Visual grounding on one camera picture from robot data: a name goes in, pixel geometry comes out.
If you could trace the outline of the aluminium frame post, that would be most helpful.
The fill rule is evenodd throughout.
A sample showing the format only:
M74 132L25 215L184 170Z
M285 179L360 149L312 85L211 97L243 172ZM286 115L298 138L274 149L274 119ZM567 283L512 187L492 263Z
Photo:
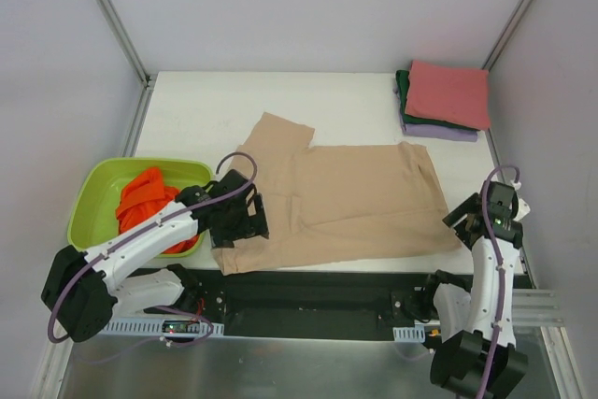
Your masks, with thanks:
M145 65L135 48L135 45L129 36L121 17L115 8L112 0L95 0L100 8L100 11L114 35L117 43L119 44L125 59L132 67L136 77L140 81L141 85L146 88L150 85L151 75L146 69Z
M490 53L481 66L483 70L491 72L496 66L499 59L505 52L508 44L518 31L527 13L532 8L534 2L535 0L519 0L517 2L508 20L506 21L505 26L492 46Z

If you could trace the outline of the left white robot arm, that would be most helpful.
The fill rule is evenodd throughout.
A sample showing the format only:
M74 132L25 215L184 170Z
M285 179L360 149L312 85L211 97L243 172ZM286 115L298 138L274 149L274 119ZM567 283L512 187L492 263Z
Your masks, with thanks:
M232 169L219 181L183 189L150 218L107 242L57 252L41 293L50 310L50 342L84 342L119 315L165 307L198 319L203 293L181 264L139 276L136 270L165 250L209 233L215 248L269 236L263 197L251 178Z

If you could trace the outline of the folded red t shirt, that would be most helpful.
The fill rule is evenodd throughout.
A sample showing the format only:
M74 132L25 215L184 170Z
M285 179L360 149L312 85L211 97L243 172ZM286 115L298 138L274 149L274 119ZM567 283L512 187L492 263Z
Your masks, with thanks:
M448 67L414 60L408 79L408 115L450 122L479 131L490 128L487 70Z

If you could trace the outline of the left aluminium frame post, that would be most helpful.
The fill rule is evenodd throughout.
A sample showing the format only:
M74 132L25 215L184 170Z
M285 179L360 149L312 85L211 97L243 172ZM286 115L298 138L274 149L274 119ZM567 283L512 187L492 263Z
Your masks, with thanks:
M112 0L95 0L100 8L100 11L114 35L117 43L119 44L125 59L132 67L136 77L140 81L141 85L146 88L150 85L151 75L146 69L145 65L135 48L135 45L129 36L121 17L115 8Z

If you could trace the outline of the beige t shirt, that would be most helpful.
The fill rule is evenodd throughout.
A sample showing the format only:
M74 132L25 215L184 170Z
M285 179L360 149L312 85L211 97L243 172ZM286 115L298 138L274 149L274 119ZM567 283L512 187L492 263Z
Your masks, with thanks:
M314 146L314 129L262 115L231 167L263 197L269 237L212 255L225 275L354 260L425 256L461 243L425 147Z

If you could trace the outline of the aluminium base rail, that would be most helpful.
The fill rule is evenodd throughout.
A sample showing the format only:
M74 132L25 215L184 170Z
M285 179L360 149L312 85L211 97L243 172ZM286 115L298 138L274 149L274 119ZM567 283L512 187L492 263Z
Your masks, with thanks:
M516 327L563 327L564 315L554 291L515 289L512 321Z

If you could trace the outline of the orange t shirt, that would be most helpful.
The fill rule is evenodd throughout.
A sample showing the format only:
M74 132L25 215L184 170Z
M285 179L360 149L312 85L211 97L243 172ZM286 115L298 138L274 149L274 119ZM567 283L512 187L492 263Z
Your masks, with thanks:
M179 193L178 188L164 183L159 167L144 170L121 190L120 203L115 210L119 234L160 212Z

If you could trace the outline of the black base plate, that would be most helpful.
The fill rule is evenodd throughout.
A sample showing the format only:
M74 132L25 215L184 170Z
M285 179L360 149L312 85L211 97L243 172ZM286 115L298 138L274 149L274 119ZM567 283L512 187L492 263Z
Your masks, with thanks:
M428 273L264 271L224 276L190 272L199 311L226 336L392 341L420 316Z

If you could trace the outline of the right aluminium frame post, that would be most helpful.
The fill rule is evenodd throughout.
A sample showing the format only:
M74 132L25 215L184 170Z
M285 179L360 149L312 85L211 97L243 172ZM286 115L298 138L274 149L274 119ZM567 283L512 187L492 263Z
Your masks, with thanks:
M505 26L492 46L490 53L481 66L483 70L491 72L496 66L499 59L505 52L508 44L518 31L527 13L532 8L534 2L535 0L519 0L517 2L508 20L506 21Z

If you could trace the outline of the folded dark green t shirt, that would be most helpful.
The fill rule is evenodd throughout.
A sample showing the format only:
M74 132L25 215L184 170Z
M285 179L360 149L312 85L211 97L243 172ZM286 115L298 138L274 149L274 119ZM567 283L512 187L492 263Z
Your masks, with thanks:
M395 81L396 81L396 93L399 99L399 114L400 118L403 120L405 124L427 124L427 125L437 125L443 126L449 129L457 129L462 131L468 132L475 132L476 129L461 126L458 124L454 124L448 121L439 121L433 119L423 119L419 117L415 117L406 113L406 102L407 102L407 94L408 89L410 86L409 83L409 72L406 70L398 70L395 73Z

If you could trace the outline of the folded lavender t shirt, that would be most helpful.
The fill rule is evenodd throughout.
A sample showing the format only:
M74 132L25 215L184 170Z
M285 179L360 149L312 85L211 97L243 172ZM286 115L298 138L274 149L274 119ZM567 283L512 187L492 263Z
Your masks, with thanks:
M403 123L402 129L404 134L409 136L436 138L456 142L477 142L478 138L476 130L462 130L435 124Z

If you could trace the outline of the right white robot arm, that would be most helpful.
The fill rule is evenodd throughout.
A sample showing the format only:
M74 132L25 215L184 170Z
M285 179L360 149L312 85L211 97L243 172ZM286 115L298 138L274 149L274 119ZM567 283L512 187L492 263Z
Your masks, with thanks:
M444 218L471 251L473 281L465 284L437 271L420 296L420 307L441 327L430 380L460 398L506 398L527 371L512 318L523 238L518 213L515 187L487 180Z

